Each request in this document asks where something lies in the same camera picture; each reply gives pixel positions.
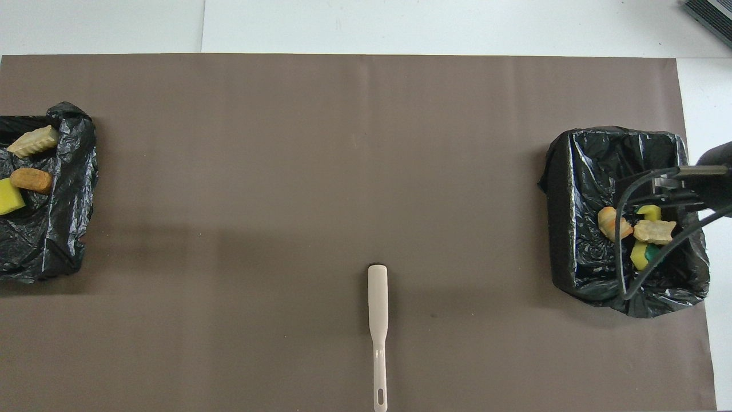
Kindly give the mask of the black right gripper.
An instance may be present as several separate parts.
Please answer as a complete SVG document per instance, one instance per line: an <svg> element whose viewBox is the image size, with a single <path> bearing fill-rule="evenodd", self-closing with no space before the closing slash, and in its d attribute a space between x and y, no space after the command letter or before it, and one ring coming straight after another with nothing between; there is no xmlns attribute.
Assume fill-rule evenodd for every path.
<svg viewBox="0 0 732 412"><path fill-rule="evenodd" d="M731 204L731 141L709 149L699 158L700 166L725 166L724 175L708 176L699 187L699 195L683 183L657 185L649 182L636 189L626 202L628 208L639 209L655 205L661 209L684 208L691 211L705 209L720 211Z"/></svg>

